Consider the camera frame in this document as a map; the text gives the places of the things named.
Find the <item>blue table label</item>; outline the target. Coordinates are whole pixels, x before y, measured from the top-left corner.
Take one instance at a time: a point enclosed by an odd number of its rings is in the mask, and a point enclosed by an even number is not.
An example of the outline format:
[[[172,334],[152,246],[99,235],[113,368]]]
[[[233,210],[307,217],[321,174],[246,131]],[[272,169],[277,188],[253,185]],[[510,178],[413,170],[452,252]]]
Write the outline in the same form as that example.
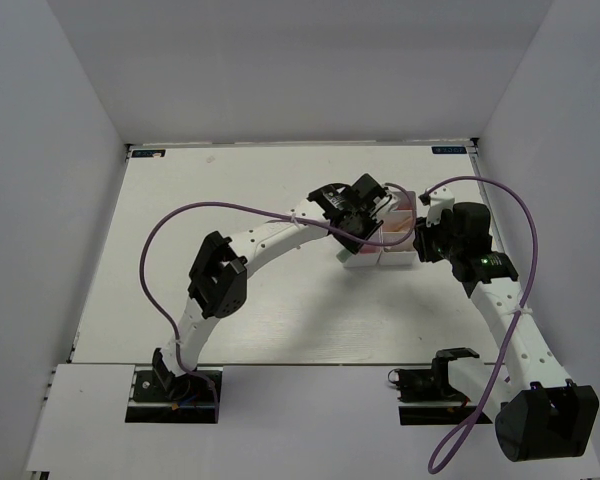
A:
[[[137,149],[131,152],[132,158],[162,158],[165,155],[165,149]]]
[[[466,155],[467,149],[465,146],[438,145],[431,147],[434,155]]]

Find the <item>green correction tape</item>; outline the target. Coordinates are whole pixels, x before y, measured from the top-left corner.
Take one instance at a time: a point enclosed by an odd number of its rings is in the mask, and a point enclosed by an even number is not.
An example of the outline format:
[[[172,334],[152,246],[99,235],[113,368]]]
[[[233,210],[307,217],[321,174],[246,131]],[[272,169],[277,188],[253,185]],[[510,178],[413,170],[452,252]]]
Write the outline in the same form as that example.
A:
[[[343,249],[338,252],[338,254],[336,255],[336,258],[338,259],[339,262],[346,263],[352,256],[353,256],[353,254],[349,250]]]

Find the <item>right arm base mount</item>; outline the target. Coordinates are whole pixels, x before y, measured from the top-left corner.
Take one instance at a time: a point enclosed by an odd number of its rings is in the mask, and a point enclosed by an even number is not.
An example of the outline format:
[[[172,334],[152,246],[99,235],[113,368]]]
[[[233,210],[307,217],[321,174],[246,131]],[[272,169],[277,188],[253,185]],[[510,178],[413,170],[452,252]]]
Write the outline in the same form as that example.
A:
[[[455,426],[475,411],[466,395],[437,386],[431,368],[394,368],[387,381],[398,392],[401,426]]]

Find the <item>right blue table label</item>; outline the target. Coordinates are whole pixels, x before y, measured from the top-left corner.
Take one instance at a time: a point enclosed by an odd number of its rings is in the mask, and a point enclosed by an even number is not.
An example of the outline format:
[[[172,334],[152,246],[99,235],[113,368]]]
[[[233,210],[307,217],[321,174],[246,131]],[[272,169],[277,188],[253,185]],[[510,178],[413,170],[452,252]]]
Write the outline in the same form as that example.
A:
[[[467,149],[465,146],[438,145],[431,147],[434,155],[466,155]]]

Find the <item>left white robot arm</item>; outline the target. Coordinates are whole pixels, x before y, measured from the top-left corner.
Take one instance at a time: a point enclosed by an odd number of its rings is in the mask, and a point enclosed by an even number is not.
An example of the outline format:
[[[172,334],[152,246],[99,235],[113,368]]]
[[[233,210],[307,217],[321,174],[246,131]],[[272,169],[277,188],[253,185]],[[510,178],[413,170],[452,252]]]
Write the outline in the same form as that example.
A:
[[[285,214],[247,231],[209,233],[189,271],[187,301],[169,342],[154,351],[157,387],[180,400],[200,377],[200,353],[219,321],[247,300],[247,282],[258,270],[305,243],[331,235],[350,254],[377,243],[375,234],[399,199],[370,175],[354,184],[322,186]]]

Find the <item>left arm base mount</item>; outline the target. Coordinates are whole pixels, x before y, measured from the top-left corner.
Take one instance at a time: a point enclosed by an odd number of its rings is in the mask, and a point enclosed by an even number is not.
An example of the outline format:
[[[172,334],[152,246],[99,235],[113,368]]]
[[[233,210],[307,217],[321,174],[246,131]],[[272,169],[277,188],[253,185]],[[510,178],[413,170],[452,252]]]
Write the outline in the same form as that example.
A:
[[[215,424],[218,415],[219,408],[204,380],[185,377],[169,394],[152,370],[134,372],[125,414],[127,424]]]

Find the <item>left white divided container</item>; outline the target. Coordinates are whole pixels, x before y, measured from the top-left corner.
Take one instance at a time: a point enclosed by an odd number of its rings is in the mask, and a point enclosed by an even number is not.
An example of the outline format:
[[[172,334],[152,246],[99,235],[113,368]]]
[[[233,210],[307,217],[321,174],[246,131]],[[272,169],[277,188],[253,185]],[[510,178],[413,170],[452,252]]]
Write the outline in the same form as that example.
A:
[[[342,260],[344,268],[366,268],[373,267],[377,264],[382,248],[373,245],[363,245],[356,254],[352,254],[348,250],[343,250],[345,255]]]

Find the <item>right white divided container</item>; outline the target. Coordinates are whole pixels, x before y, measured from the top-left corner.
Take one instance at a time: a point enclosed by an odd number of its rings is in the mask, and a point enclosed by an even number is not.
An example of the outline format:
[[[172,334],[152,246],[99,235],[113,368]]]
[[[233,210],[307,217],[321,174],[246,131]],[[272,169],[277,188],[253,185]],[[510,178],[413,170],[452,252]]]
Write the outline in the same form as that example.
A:
[[[414,202],[415,209],[414,210],[404,210],[404,211],[399,211],[397,209],[397,210],[389,213],[384,218],[384,223],[386,220],[388,220],[390,218],[412,217],[413,218],[412,227],[413,227],[416,217],[417,217],[417,199],[416,199],[415,193],[413,191],[407,191],[406,193],[402,193],[400,191],[396,191],[396,192],[399,193],[401,199],[404,197],[410,197]],[[405,234],[387,233],[387,232],[383,231],[383,225],[382,225],[381,241],[384,244],[384,247],[382,247],[382,251],[381,251],[381,254],[380,254],[380,257],[378,260],[378,264],[380,266],[409,268],[414,264],[414,262],[417,258],[417,252],[415,251],[414,246],[413,246],[414,233],[411,233],[411,235],[406,240],[401,242],[400,244],[397,244],[394,246],[388,246],[388,243],[397,241],[398,239],[404,237],[407,233],[405,233]]]

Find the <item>orange pen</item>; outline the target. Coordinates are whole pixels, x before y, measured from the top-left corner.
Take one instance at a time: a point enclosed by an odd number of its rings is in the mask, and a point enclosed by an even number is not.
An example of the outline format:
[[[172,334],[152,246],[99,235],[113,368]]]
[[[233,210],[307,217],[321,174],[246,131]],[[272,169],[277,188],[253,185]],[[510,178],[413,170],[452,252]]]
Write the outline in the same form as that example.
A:
[[[387,233],[407,233],[413,225],[412,217],[390,218],[383,224],[383,231]]]

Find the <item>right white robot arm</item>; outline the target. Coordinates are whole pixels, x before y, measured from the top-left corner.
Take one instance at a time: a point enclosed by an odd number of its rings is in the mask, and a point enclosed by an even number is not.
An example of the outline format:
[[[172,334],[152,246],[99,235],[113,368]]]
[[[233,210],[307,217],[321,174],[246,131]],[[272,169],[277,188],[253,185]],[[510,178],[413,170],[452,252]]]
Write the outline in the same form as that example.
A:
[[[499,349],[492,370],[470,349],[436,354],[433,390],[452,399],[478,394],[460,423],[468,433],[481,416],[492,421],[498,445],[512,462],[584,455],[599,409],[589,385],[576,384],[553,356],[509,257],[492,248],[491,214],[480,203],[429,199],[415,224],[414,247],[423,262],[446,260]]]

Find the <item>left blue table label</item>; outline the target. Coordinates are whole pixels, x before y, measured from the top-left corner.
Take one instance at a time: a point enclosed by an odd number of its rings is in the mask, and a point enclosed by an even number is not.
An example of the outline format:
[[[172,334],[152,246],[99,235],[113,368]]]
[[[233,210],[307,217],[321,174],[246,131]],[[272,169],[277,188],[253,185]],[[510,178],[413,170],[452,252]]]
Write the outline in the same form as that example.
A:
[[[132,158],[162,158],[165,155],[165,149],[137,149],[131,152]]]

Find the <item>white divided container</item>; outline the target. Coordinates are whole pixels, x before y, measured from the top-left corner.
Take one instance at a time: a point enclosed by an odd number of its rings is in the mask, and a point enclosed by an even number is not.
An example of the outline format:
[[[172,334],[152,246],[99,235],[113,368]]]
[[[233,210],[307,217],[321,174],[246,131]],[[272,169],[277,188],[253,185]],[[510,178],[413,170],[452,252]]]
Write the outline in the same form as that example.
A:
[[[406,193],[402,193],[400,191],[396,191],[396,192],[399,193],[401,199],[404,197],[410,197],[414,202],[415,209],[414,210],[404,210],[404,211],[399,211],[397,209],[397,210],[389,213],[384,218],[384,223],[386,220],[388,220],[390,218],[412,217],[413,218],[412,227],[413,227],[416,217],[417,217],[417,199],[416,199],[415,193],[413,191],[407,191]],[[411,235],[406,240],[401,242],[400,244],[397,244],[394,246],[388,246],[388,243],[397,241],[398,239],[404,237],[407,233],[405,233],[405,234],[387,233],[387,232],[383,231],[383,225],[382,225],[381,241],[384,244],[384,247],[382,247],[382,251],[381,251],[381,254],[380,254],[380,257],[378,260],[378,264],[380,266],[409,268],[414,264],[414,262],[417,258],[417,252],[415,251],[414,246],[413,246],[414,233],[411,233]]]
[[[352,254],[348,250],[343,250],[345,255],[342,260],[344,268],[366,268],[373,267],[377,264],[382,248],[373,245],[363,245],[356,254]]]

